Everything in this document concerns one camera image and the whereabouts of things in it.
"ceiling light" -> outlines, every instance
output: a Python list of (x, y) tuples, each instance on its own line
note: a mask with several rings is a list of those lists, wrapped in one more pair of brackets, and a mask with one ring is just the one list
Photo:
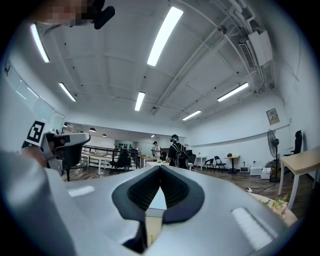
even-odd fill
[(71, 93), (68, 91), (68, 89), (65, 87), (65, 85), (60, 82), (59, 85), (61, 86), (61, 88), (64, 90), (64, 92), (69, 96), (69, 98), (71, 100), (73, 100), (74, 102), (76, 102), (77, 100), (71, 95)]
[(142, 101), (144, 100), (144, 97), (145, 97), (145, 93), (144, 92), (139, 92), (139, 95), (138, 95), (138, 98), (136, 99), (136, 104), (135, 104), (135, 111), (139, 111), (140, 110), (140, 107), (141, 107), (141, 104), (142, 104)]
[(198, 111), (196, 111), (196, 112), (194, 112), (194, 113), (192, 113), (192, 114), (190, 114), (190, 115), (188, 115), (187, 117), (185, 117), (184, 119), (182, 119), (183, 121), (186, 121), (186, 120), (188, 120), (189, 118), (192, 118), (192, 117), (194, 117), (195, 115), (198, 115), (198, 114), (200, 114), (201, 113), (201, 111), (200, 110), (198, 110)]
[(47, 55), (47, 53), (46, 53), (46, 51), (44, 49), (44, 46), (43, 46), (42, 42), (41, 42), (41, 39), (40, 39), (38, 30), (37, 30), (36, 24), (32, 24), (31, 25), (31, 32), (32, 32), (35, 44), (38, 47), (38, 50), (39, 50), (44, 62), (48, 63), (50, 60), (49, 60), (48, 55)]
[(25, 100), (27, 99), (25, 96), (23, 96), (20, 92), (18, 92), (17, 90), (16, 90), (16, 93), (17, 94), (19, 94), (22, 98), (24, 98)]
[(175, 7), (171, 7), (154, 41), (154, 44), (147, 62), (148, 65), (155, 66), (157, 64), (160, 54), (164, 49), (167, 43), (167, 40), (170, 37), (170, 34), (174, 30), (176, 24), (178, 23), (183, 13), (184, 12), (182, 10), (179, 10)]
[(249, 84), (246, 82), (242, 85), (240, 85), (238, 88), (228, 92), (227, 94), (225, 94), (224, 96), (218, 98), (218, 102), (222, 102), (223, 100), (225, 100), (226, 98), (229, 98), (230, 96), (242, 91), (243, 89), (247, 88), (249, 86)]
[(39, 96), (38, 95), (36, 95), (36, 93), (33, 91), (33, 90), (31, 90), (31, 88), (30, 87), (28, 87), (27, 88), (34, 96), (36, 96), (38, 99), (39, 99)]

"backpack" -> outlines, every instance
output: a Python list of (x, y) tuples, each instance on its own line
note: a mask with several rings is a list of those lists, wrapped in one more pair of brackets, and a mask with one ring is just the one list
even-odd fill
[(176, 150), (174, 166), (178, 168), (188, 169), (189, 157), (187, 153), (183, 151), (183, 146), (181, 145), (181, 148), (178, 148), (176, 144), (172, 144), (172, 146)]

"railing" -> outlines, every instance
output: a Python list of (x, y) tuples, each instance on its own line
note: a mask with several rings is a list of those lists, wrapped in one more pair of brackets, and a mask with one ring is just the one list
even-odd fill
[[(86, 153), (95, 153), (95, 154), (101, 154), (103, 155), (103, 159), (101, 160), (101, 166), (104, 167), (104, 165), (109, 166), (109, 162), (117, 162), (119, 159), (119, 156), (124, 150), (118, 150), (113, 148), (105, 148), (105, 147), (98, 147), (98, 146), (90, 146), (90, 145), (83, 145), (82, 146), (82, 152)], [(132, 168), (138, 168), (138, 152), (137, 151), (126, 151), (128, 153), (128, 158), (130, 158), (130, 166)], [(90, 157), (89, 165), (98, 166), (99, 161), (97, 159), (92, 159)]]

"wooden floor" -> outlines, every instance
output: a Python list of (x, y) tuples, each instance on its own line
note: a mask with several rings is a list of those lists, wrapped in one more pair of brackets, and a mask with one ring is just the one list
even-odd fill
[[(106, 169), (106, 170), (101, 169), (101, 170), (104, 174), (101, 175), (100, 177), (109, 176), (109, 172), (110, 172), (109, 169)], [(246, 189), (250, 187), (253, 193), (255, 194), (258, 193), (261, 196), (265, 196), (273, 200), (282, 199), (285, 194), (288, 194), (287, 200), (289, 200), (292, 186), (294, 183), (292, 174), (291, 173), (285, 174), (284, 180), (283, 180), (283, 186), (282, 186), (282, 194), (281, 196), (278, 196), (279, 183), (270, 183), (268, 179), (260, 179), (258, 178), (258, 176), (250, 176), (248, 173), (228, 174), (228, 171), (223, 171), (223, 173), (221, 173), (221, 171), (219, 170), (216, 170), (215, 172), (213, 170), (210, 171), (209, 169), (200, 170), (199, 167), (196, 167), (195, 170), (197, 173), (201, 173), (204, 175), (209, 175), (209, 176), (230, 181), (242, 189)], [(113, 171), (111, 173), (111, 175), (117, 175), (117, 174), (118, 173), (116, 171)], [(85, 169), (85, 170), (70, 171), (70, 181), (99, 179), (100, 177), (98, 175), (98, 168), (96, 167), (90, 166), (88, 169)], [(66, 181), (67, 175), (64, 174), (62, 176), (62, 179), (63, 181)], [(312, 181), (306, 175), (300, 176), (298, 189), (297, 189), (295, 200), (291, 209), (298, 219), (300, 219), (305, 215), (306, 207), (309, 202), (308, 200), (312, 192), (312, 184), (313, 184)]]

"electric fan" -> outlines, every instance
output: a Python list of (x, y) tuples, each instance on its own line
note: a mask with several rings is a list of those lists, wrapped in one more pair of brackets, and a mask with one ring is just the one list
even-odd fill
[(272, 183), (280, 182), (280, 178), (277, 177), (278, 174), (278, 145), (279, 140), (276, 138), (274, 132), (272, 130), (268, 130), (268, 144), (271, 155), (275, 158), (275, 176), (272, 176), (270, 173), (269, 181)]

